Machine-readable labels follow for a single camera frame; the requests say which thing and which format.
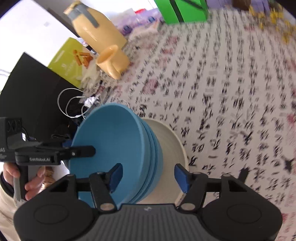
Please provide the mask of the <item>cream plate front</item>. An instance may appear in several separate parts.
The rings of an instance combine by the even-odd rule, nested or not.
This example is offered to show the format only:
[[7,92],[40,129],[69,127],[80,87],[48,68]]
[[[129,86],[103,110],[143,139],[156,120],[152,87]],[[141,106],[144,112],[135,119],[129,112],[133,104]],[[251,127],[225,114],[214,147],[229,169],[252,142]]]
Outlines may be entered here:
[[175,180],[174,168],[176,164],[181,164],[186,170],[189,169],[186,151],[178,136],[168,125],[150,118],[143,118],[143,120],[152,129],[161,146],[163,171],[156,187],[138,204],[173,203],[178,205],[183,197],[183,192]]

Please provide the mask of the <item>blue bowl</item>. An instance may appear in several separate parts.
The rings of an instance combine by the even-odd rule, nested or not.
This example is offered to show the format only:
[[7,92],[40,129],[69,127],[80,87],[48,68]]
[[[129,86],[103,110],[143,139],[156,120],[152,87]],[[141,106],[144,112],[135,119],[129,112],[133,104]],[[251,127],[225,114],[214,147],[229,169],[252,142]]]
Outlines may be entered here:
[[127,106],[110,103],[94,110],[79,126],[72,145],[93,146],[93,157],[72,158],[69,171],[77,178],[123,166],[123,176],[112,193],[117,206],[129,203],[149,174],[151,148],[139,117]]
[[147,135],[148,135],[148,138],[149,138],[149,147],[150,147],[150,157],[149,157],[149,160],[150,160],[150,163],[149,163],[149,171],[148,171],[148,174],[147,174],[147,178],[145,179],[144,181],[144,184],[142,186],[142,188],[139,190],[139,192],[135,195],[135,197],[133,197],[133,199],[130,201],[130,203],[134,204],[134,203],[137,203],[136,200],[138,199],[138,197],[142,194],[142,192],[145,190],[146,188],[146,182],[149,183],[149,179],[152,177],[152,174],[153,174],[153,169],[154,169],[154,161],[153,161],[153,156],[154,156],[154,141],[151,137],[151,133],[149,131],[149,125],[148,123],[141,119],[140,118],[140,121],[142,122],[142,125],[144,126],[146,132],[147,132]]
[[138,197],[136,202],[142,201],[154,191],[154,189],[157,187],[161,179],[161,175],[163,172],[163,152],[162,152],[160,143],[150,127],[149,127],[149,131],[154,141],[154,150],[155,150],[154,156],[153,156],[154,169],[153,169],[152,177],[149,179],[149,183],[146,182],[147,186],[145,190],[142,192],[142,194]]

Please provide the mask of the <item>black paper bag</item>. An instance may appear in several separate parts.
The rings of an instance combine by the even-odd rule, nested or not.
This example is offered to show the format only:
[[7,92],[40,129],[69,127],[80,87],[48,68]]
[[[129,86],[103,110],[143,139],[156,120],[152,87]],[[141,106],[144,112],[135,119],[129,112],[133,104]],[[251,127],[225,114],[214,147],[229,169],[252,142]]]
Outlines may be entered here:
[[37,141],[73,139],[82,121],[78,96],[67,80],[23,53],[1,92],[1,116],[21,118],[22,129]]

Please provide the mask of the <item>yellow-green snack box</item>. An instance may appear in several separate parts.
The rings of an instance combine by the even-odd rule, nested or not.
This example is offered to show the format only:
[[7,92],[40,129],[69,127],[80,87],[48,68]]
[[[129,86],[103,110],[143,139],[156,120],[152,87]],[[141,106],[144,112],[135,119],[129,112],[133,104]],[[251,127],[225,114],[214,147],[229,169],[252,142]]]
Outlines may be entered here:
[[94,63],[95,55],[74,38],[68,38],[56,53],[48,68],[80,87],[88,68]]

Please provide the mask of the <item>yellow mug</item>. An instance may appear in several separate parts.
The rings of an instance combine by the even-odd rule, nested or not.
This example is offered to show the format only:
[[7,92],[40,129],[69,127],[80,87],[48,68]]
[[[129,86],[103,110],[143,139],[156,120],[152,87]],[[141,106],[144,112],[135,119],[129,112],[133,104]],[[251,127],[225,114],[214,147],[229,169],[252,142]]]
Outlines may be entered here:
[[130,60],[118,45],[111,45],[100,53],[96,60],[96,64],[107,75],[115,80],[119,80],[121,74],[130,65]]

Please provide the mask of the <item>calligraphy print tablecloth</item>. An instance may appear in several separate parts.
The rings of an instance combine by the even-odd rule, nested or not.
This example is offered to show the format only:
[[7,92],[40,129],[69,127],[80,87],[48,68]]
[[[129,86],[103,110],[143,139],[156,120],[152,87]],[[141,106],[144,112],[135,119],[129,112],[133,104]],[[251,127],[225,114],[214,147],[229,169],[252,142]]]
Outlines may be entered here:
[[108,100],[154,121],[156,134],[167,125],[190,170],[242,178],[280,209],[277,239],[295,240],[295,37],[221,9],[124,51],[131,66]]

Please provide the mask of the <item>yellow thermos jug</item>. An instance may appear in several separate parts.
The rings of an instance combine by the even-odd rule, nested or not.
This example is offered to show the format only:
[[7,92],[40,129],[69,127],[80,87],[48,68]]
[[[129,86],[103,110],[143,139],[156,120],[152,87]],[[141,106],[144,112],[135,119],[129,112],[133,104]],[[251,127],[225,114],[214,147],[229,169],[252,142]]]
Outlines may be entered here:
[[76,33],[91,48],[101,53],[111,45],[123,48],[127,39],[117,27],[101,12],[75,1],[64,11],[70,19]]

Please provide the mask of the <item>purple tissue pack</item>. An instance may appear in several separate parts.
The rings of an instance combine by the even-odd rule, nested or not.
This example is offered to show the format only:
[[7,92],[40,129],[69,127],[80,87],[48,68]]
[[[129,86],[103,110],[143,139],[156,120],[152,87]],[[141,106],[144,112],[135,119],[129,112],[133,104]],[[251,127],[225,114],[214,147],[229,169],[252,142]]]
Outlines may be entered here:
[[158,8],[151,10],[142,9],[140,12],[135,12],[132,9],[128,9],[123,13],[114,16],[111,19],[111,22],[117,27],[119,32],[121,32],[124,36],[127,36],[136,27],[146,26],[156,20],[162,19],[163,17]]

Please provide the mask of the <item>green paper bag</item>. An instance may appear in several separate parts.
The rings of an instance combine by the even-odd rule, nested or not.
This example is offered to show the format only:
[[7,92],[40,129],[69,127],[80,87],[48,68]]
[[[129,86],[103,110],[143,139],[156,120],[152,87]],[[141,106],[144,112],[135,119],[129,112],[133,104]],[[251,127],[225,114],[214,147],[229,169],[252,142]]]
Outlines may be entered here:
[[167,24],[205,22],[208,6],[202,0],[155,0]]

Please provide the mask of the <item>yellow artificial flowers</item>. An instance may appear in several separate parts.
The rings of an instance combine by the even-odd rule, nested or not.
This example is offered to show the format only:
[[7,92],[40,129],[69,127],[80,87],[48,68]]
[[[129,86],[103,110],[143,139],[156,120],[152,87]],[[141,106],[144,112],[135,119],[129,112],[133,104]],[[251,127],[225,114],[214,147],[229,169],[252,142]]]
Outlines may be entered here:
[[270,10],[269,15],[262,11],[255,11],[252,6],[249,6],[249,14],[253,24],[256,24],[260,30],[274,31],[278,33],[282,41],[288,44],[290,40],[295,41],[295,24],[285,19],[283,7],[280,10],[275,8]]

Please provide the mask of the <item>purple jacket on chair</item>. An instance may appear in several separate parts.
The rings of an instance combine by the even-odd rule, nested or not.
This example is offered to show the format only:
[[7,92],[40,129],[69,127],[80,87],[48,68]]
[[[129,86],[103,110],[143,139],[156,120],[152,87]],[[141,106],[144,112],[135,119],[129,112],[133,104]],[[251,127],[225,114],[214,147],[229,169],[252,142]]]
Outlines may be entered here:
[[270,13],[270,7],[268,1],[231,1],[231,0],[207,0],[208,8],[210,9],[220,9],[227,6],[236,9],[248,11],[251,6],[256,12]]

